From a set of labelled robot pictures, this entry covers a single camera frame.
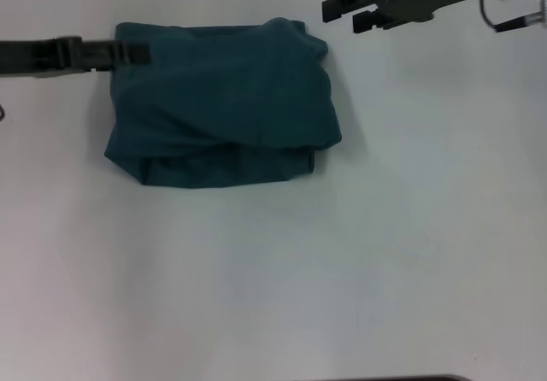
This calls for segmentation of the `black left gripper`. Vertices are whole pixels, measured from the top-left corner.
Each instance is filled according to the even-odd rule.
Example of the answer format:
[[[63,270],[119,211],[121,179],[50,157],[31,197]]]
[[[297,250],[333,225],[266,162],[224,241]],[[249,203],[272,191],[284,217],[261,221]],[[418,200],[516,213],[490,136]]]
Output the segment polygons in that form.
[[[84,41],[80,37],[2,41],[2,78],[53,78],[86,70],[113,71],[151,63],[148,44],[122,40]]]

